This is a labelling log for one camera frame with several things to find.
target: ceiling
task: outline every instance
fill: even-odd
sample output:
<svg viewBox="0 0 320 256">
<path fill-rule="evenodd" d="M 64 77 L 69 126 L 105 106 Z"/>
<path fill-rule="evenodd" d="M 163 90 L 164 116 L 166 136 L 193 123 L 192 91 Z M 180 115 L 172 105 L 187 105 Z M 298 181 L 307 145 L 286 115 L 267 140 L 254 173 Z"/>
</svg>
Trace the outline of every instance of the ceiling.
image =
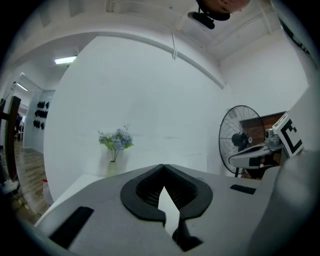
<svg viewBox="0 0 320 256">
<path fill-rule="evenodd" d="M 198 11 L 196 0 L 48 0 L 29 18 L 17 34 L 22 44 L 39 30 L 53 26 L 57 21 L 72 22 L 77 15 L 133 15 L 152 20 L 182 33 L 221 61 L 251 42 L 272 34 L 280 23 L 268 0 L 251 0 L 241 11 L 232 13 L 229 20 L 214 21 L 213 30 L 188 18 L 189 12 Z M 77 55 L 91 40 L 92 35 L 75 35 L 70 42 L 53 47 L 32 60 L 32 63 L 54 84 L 67 70 L 66 65 L 55 65 L 54 59 Z"/>
</svg>

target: flower vase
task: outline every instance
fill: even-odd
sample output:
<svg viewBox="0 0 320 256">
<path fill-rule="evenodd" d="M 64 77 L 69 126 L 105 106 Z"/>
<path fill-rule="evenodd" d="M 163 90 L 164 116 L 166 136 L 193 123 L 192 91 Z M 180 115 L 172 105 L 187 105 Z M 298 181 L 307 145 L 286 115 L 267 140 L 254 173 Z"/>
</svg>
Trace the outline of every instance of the flower vase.
<svg viewBox="0 0 320 256">
<path fill-rule="evenodd" d="M 112 177 L 118 174 L 116 161 L 110 161 L 108 165 L 107 177 Z"/>
</svg>

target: wooden floor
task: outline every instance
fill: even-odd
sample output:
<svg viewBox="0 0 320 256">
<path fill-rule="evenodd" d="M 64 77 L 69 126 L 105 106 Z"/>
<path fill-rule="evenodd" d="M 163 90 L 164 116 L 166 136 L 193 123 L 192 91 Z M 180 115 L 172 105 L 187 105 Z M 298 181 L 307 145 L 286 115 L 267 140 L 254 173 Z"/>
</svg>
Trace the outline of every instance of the wooden floor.
<svg viewBox="0 0 320 256">
<path fill-rule="evenodd" d="M 31 148 L 23 149 L 22 141 L 16 140 L 14 144 L 17 176 L 20 183 L 19 192 L 15 197 L 20 199 L 29 209 L 38 215 L 43 215 L 48 205 L 43 197 L 43 179 L 46 179 L 44 155 Z M 7 171 L 5 151 L 1 150 L 1 165 Z M 39 219 L 31 211 L 18 203 L 13 196 L 10 198 L 11 207 L 15 215 L 34 224 Z"/>
</svg>

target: electric fan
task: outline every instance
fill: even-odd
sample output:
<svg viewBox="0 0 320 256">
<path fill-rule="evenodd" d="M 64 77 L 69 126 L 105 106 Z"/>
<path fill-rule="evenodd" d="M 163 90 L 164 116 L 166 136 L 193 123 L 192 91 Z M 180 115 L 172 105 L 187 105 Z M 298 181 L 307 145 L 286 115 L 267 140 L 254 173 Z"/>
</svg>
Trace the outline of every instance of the electric fan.
<svg viewBox="0 0 320 256">
<path fill-rule="evenodd" d="M 245 172 L 230 164 L 231 156 L 264 141 L 264 123 L 252 108 L 238 105 L 225 114 L 219 131 L 219 151 L 224 166 L 231 173 L 238 176 Z"/>
</svg>

